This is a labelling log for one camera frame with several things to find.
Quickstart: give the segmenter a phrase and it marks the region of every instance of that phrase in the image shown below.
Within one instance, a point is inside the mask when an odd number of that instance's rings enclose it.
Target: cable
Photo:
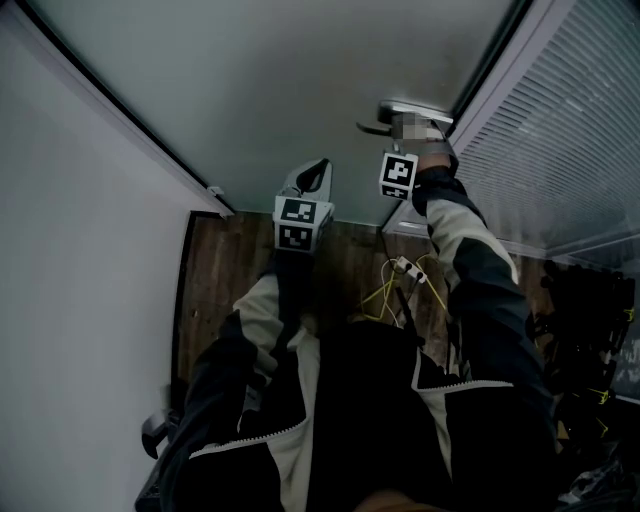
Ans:
[[[389,313],[391,313],[391,316],[393,317],[393,321],[396,324],[396,327],[400,327],[398,325],[398,319],[396,318],[396,315],[393,314],[393,310],[391,309],[391,307],[389,306],[389,304],[385,304],[385,307],[389,310]]]
[[[391,261],[392,259],[395,260],[395,258],[391,258],[391,256],[389,256],[389,251],[387,249],[387,242],[385,242],[384,236],[382,236],[382,230],[381,229],[377,230],[377,233],[378,233],[378,236],[380,237],[380,240],[382,240],[382,248],[384,249],[384,254],[387,257],[387,261]],[[407,273],[406,269],[402,269],[402,270],[403,271],[402,272],[398,272],[398,274],[403,275],[403,274]]]
[[[411,300],[411,297],[413,296],[413,291],[416,289],[416,286],[418,286],[418,280],[414,279],[413,286],[409,290],[409,296],[407,297],[407,304],[409,304],[409,301]],[[398,309],[398,312],[395,314],[394,318],[399,317],[400,313],[402,313],[402,306]]]
[[[382,282],[382,286],[380,286],[380,288],[378,288],[377,290],[375,290],[374,292],[372,292],[371,294],[369,294],[365,299],[362,299],[360,301],[360,308],[362,310],[362,315],[367,318],[368,320],[374,320],[376,322],[380,322],[383,318],[384,318],[384,314],[385,311],[387,309],[390,310],[389,306],[388,306],[388,300],[389,300],[389,294],[391,293],[391,288],[393,287],[393,284],[396,282],[395,276],[396,276],[396,265],[395,263],[397,263],[398,260],[396,260],[395,258],[389,258],[387,259],[382,266],[380,267],[380,280]],[[384,269],[386,268],[386,266],[391,263],[392,267],[391,267],[391,277],[389,278],[388,281],[385,281],[384,278]],[[382,303],[382,308],[380,309],[380,314],[378,316],[373,316],[373,315],[368,315],[364,312],[364,304],[366,304],[367,302],[369,302],[370,300],[374,299],[375,297],[377,297],[380,293],[383,294],[384,296],[384,300]]]

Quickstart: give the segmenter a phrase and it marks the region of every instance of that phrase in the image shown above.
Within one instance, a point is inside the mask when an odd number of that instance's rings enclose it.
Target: white wall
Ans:
[[[6,11],[0,510],[131,510],[153,462],[140,426],[169,383],[189,210],[213,208],[79,97]]]

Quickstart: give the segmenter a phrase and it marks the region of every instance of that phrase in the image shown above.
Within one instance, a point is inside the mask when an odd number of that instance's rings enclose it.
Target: white plug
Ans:
[[[427,276],[418,267],[411,263],[404,256],[400,256],[396,262],[396,267],[404,269],[407,274],[416,279],[419,283],[426,283]]]

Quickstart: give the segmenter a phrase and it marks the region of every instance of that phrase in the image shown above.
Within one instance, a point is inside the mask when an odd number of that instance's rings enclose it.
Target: wall trim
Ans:
[[[206,184],[175,156],[148,128],[111,94],[64,46],[24,0],[8,0],[2,11],[12,17],[25,35],[24,44],[105,121],[137,149],[163,168],[176,185],[186,188],[222,216],[233,210],[206,190]]]

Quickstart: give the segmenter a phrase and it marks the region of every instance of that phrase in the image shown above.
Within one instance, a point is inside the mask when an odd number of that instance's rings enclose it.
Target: white zipper trim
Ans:
[[[285,434],[293,434],[295,431],[299,430],[302,426],[304,426],[309,420],[309,416],[307,416],[304,420],[302,420],[297,425],[293,427],[289,427],[285,430],[280,430],[279,432],[275,432],[274,434],[267,434],[265,436],[260,437],[250,437],[248,439],[238,439],[237,441],[229,441],[228,443],[212,443],[208,444],[204,448],[198,450],[197,452],[193,452],[189,459],[194,459],[199,457],[200,455],[207,455],[209,453],[219,453],[226,452],[228,450],[233,450],[235,448],[240,448],[244,446],[252,446],[254,444],[266,443],[276,437],[284,436]]]
[[[289,345],[293,345],[296,347],[296,354],[298,356],[298,381],[300,383],[302,401],[304,402],[304,411],[305,411],[304,419],[300,423],[293,425],[292,427],[286,428],[284,430],[280,430],[278,432],[274,432],[273,434],[267,434],[259,437],[250,437],[247,439],[238,439],[237,441],[229,441],[228,443],[222,443],[222,444],[221,443],[208,444],[203,448],[201,448],[200,450],[193,452],[189,456],[189,459],[199,457],[200,455],[207,455],[209,453],[226,452],[228,450],[233,450],[235,448],[241,448],[244,446],[252,446],[254,444],[266,443],[273,439],[282,438],[285,436],[293,437],[293,435],[297,433],[298,430],[300,430],[309,422],[309,418],[311,417],[311,414],[313,414],[313,411],[310,411],[311,407],[309,406],[306,385],[304,383],[304,379],[300,375],[300,372],[302,371],[302,366],[303,366],[303,364],[301,364],[300,362],[300,355],[301,355],[300,352],[301,352],[301,346],[302,346],[302,343],[300,343],[300,340],[304,338],[304,336],[308,336],[308,333],[306,329],[304,329],[304,327],[301,327],[298,333],[289,341]]]
[[[416,349],[416,365],[413,370],[413,379],[411,381],[411,389],[420,393],[420,395],[431,395],[435,393],[454,393],[456,391],[465,391],[467,389],[477,388],[512,388],[513,384],[503,380],[472,380],[469,382],[460,382],[458,384],[449,384],[448,386],[438,386],[435,388],[419,388],[418,377],[420,376],[420,368],[422,359],[420,357],[420,349]]]

